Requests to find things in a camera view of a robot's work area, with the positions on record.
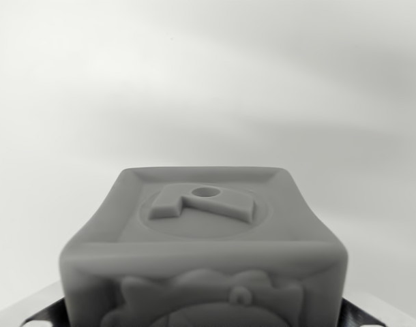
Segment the black-padded silver gripper right finger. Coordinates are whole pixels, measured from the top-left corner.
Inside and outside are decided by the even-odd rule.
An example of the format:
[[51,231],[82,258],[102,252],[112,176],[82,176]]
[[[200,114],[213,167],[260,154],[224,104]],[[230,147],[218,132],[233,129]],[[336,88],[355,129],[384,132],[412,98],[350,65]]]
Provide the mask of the black-padded silver gripper right finger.
[[416,318],[371,291],[347,283],[343,291],[341,326],[416,326]]

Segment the black-padded silver gripper left finger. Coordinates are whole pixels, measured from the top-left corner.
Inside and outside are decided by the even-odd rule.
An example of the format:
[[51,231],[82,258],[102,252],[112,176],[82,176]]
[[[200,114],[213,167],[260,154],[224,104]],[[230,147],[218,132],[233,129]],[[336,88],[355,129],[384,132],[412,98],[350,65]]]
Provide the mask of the black-padded silver gripper left finger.
[[67,311],[60,282],[52,283],[26,299],[21,326],[67,326]]

